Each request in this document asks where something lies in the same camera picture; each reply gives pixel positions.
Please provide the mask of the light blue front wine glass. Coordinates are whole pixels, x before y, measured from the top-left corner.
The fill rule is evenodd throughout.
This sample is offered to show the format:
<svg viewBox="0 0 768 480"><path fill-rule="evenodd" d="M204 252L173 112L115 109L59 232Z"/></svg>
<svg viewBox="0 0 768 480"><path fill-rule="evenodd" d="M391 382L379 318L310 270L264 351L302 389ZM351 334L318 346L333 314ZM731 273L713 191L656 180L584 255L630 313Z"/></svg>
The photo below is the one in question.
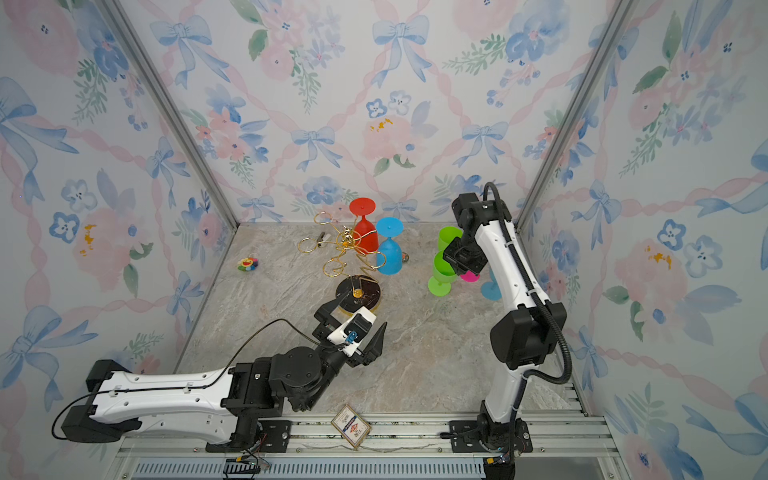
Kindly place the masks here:
<svg viewBox="0 0 768 480"><path fill-rule="evenodd" d="M500 301L502 299L500 287L492 270L489 271L489 280L481 286L481 294L490 301Z"/></svg>

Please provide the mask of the lime green wine glass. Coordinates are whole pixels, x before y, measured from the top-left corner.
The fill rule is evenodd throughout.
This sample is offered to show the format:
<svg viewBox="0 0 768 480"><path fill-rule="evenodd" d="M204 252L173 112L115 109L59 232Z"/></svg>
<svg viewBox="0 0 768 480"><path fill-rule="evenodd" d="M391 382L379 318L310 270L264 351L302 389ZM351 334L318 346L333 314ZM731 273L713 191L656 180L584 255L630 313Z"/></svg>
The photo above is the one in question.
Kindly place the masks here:
<svg viewBox="0 0 768 480"><path fill-rule="evenodd" d="M433 259L432 276L428 281L428 290L437 297L444 297L451 292L452 284L457 278L454 269L444 260L443 252L438 251Z"/></svg>
<svg viewBox="0 0 768 480"><path fill-rule="evenodd" d="M461 238L462 235L463 231L458 227L446 226L441 228L438 234L438 251L444 252L454 239Z"/></svg>

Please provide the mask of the lime green back wine glass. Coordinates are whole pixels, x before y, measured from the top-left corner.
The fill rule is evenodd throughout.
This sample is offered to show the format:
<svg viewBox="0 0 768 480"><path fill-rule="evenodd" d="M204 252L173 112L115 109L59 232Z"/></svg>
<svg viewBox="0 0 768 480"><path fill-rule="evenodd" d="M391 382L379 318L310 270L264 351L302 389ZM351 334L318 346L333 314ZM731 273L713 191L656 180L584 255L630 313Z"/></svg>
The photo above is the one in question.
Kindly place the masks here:
<svg viewBox="0 0 768 480"><path fill-rule="evenodd" d="M433 259L432 276L428 281L428 290L437 297L444 297L451 292L452 284L457 278L454 269L444 260L443 252L438 251Z"/></svg>

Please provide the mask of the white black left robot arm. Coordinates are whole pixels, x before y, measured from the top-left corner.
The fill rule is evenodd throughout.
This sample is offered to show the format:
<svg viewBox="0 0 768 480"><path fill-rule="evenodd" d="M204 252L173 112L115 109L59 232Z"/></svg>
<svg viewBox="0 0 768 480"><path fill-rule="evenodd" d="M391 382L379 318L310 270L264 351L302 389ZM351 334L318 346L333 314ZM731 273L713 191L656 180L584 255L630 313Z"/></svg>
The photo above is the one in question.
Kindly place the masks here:
<svg viewBox="0 0 768 480"><path fill-rule="evenodd" d="M195 438L212 452L246 451L264 437L263 423L286 406L312 410L344 367L373 363L387 325L366 307L345 320L340 299L319 307L308 345L251 362L230 359L191 374L139 374L112 359L94 363L85 395L54 419L57 440L106 444L135 436Z"/></svg>

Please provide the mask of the magenta wine glass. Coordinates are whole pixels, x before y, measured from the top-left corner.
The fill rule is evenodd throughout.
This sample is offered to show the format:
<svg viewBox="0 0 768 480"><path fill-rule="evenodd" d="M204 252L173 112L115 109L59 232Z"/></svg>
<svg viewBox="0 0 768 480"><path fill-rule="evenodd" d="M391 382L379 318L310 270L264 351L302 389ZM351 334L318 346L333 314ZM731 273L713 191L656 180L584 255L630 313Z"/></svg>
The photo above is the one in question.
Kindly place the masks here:
<svg viewBox="0 0 768 480"><path fill-rule="evenodd" d="M471 271L467 271L465 274L461 275L460 278L468 283L474 283L479 280L479 276Z"/></svg>

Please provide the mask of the gold wire glass rack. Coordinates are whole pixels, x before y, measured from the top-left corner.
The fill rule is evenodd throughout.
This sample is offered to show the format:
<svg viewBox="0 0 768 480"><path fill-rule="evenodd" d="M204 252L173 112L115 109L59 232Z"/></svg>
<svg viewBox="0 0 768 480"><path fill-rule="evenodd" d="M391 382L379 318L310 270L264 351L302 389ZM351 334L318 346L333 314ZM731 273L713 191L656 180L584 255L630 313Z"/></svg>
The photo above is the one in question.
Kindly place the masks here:
<svg viewBox="0 0 768 480"><path fill-rule="evenodd" d="M321 267L322 274L338 281L335 296L345 296L339 308L351 315L360 307L374 312L382 300L382 287L375 277L378 273L378 250L371 254L361 254L356 249L353 239L353 226L337 221L330 212L321 210L313 222L324 227L321 232L330 235L327 242L318 244L317 237L305 237L297 243L302 254L310 254L323 247L330 248L329 258Z"/></svg>

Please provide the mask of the red wine glass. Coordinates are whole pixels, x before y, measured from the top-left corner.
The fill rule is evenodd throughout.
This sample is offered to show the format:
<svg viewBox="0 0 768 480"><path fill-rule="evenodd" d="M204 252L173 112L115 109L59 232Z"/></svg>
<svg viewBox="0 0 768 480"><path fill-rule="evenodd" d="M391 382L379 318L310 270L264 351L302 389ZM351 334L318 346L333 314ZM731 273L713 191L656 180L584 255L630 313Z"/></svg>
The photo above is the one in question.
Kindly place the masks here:
<svg viewBox="0 0 768 480"><path fill-rule="evenodd" d="M356 217L353 239L356 249L361 254L371 254L378 250L378 234L375 225L367 218L376 209L376 203L365 197L356 198L349 204L350 212Z"/></svg>

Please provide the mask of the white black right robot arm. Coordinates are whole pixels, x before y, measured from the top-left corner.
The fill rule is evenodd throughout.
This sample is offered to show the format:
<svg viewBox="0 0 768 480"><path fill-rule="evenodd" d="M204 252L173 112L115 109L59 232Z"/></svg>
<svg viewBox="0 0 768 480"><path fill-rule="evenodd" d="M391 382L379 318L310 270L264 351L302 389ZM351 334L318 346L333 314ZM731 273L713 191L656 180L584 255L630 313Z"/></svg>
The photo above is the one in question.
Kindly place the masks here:
<svg viewBox="0 0 768 480"><path fill-rule="evenodd" d="M487 452L494 464L510 464L533 446L519 416L533 378L568 383L573 361L563 334L565 307L549 299L536 280L515 233L515 223L497 186L480 195L462 193L451 204L462 235L443 252L457 274L489 268L506 310L489 339L498 362L491 389L473 421L452 421L442 438L455 453Z"/></svg>

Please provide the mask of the blue back wine glass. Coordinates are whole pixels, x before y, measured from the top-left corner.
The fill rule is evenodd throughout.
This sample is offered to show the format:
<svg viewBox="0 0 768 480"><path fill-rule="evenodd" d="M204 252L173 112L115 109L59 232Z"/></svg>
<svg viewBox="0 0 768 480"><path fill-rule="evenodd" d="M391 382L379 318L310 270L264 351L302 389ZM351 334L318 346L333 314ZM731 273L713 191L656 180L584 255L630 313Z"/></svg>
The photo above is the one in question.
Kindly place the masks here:
<svg viewBox="0 0 768 480"><path fill-rule="evenodd" d="M376 224L377 233L384 238L378 247L378 272L392 276L402 269L402 249L395 238L404 231L404 224L397 218L385 217Z"/></svg>

